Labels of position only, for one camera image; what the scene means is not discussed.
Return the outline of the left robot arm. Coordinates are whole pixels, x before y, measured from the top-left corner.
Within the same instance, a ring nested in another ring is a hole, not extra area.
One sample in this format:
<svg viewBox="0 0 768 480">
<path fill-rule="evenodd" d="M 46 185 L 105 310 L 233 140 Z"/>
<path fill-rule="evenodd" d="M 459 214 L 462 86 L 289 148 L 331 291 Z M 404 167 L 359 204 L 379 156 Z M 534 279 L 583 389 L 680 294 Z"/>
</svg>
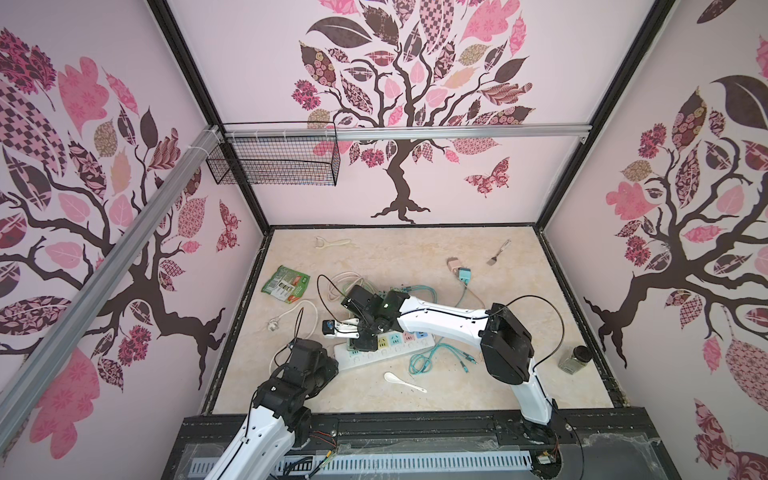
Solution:
<svg viewBox="0 0 768 480">
<path fill-rule="evenodd" d="M 338 362 L 319 342 L 298 338 L 287 362 L 254 392 L 242 426 L 208 479 L 267 479 L 309 437 L 316 397 L 338 375 Z"/>
</svg>

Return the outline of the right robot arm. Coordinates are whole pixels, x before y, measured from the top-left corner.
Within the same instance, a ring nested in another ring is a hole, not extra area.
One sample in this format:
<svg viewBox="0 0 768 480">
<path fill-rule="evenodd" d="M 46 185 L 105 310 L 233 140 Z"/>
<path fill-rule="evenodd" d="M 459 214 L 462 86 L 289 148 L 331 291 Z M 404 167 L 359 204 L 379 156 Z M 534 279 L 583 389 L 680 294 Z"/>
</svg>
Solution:
<svg viewBox="0 0 768 480">
<path fill-rule="evenodd" d="M 327 324 L 325 335 L 345 335 L 362 351 L 374 351 L 376 336 L 389 331 L 431 334 L 472 346 L 480 350 L 488 374 L 511 387 L 527 422 L 551 422 L 553 404 L 538 379 L 532 335 L 507 305 L 468 310 L 398 290 L 381 295 L 354 286 L 341 306 L 352 315 L 352 329 L 344 331 L 339 322 Z"/>
</svg>

